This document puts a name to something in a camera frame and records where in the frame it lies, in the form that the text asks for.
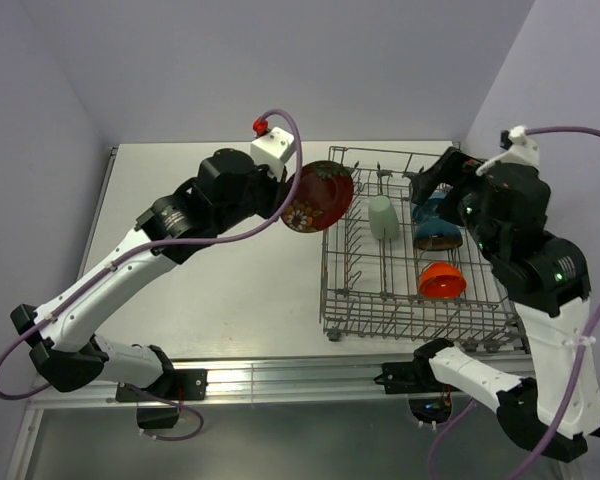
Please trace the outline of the pale green cup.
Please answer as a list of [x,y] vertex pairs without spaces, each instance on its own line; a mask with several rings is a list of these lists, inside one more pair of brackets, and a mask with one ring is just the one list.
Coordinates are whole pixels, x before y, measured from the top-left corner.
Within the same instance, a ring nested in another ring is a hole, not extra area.
[[372,197],[368,204],[368,219],[371,235],[376,240],[396,240],[399,236],[399,221],[391,200],[384,195]]

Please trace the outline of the dark teal floral bowl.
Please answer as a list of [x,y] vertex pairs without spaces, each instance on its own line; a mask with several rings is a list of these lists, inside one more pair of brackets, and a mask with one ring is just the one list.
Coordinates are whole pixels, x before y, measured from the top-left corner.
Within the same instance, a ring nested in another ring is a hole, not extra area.
[[456,225],[432,218],[416,225],[413,245],[424,251],[448,251],[461,247],[463,238]]

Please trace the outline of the orange bowl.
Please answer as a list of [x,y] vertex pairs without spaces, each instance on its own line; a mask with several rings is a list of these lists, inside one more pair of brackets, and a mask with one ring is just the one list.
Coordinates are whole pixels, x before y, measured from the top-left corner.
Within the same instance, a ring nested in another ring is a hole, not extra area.
[[453,299],[460,296],[467,281],[459,269],[445,262],[425,268],[419,279],[419,293],[426,298]]

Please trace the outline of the light blue ceramic bowl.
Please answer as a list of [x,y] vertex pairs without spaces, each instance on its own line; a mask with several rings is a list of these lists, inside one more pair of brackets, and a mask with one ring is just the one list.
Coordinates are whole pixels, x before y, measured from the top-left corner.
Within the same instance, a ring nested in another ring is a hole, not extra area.
[[411,206],[411,219],[416,227],[431,224],[438,228],[454,227],[454,224],[443,220],[437,212],[437,207],[444,200],[444,196],[432,195],[424,203]]

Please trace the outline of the red floral plate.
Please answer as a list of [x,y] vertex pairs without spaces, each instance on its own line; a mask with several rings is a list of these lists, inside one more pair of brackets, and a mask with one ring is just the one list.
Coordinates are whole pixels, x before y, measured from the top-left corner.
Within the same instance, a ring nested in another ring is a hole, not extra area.
[[303,166],[296,194],[281,220],[297,233],[326,230],[344,216],[353,194],[349,168],[329,160],[311,162]]

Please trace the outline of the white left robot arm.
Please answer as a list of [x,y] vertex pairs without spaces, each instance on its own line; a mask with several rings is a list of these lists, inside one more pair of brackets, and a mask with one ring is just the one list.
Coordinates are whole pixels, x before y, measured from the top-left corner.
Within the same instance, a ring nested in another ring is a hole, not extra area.
[[175,386],[175,370],[155,345],[125,345],[97,329],[146,285],[186,262],[218,237],[258,215],[273,218],[288,189],[281,152],[252,146],[244,153],[223,148],[204,159],[196,176],[157,199],[105,259],[57,299],[22,305],[11,318],[18,332],[31,332],[36,371],[59,392],[94,380],[140,388],[163,399]]

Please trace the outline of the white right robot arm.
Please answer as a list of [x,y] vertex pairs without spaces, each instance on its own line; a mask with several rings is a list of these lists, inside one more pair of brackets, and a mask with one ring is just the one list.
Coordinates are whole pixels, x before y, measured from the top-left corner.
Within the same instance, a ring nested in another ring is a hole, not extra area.
[[519,316],[534,366],[521,377],[499,371],[437,338],[408,362],[383,365],[376,383],[389,394],[460,390],[492,410],[518,447],[571,462],[600,438],[600,390],[591,336],[590,280],[582,251],[546,227],[550,187],[535,166],[494,164],[447,149],[411,176],[411,198],[449,190],[436,210],[463,227]]

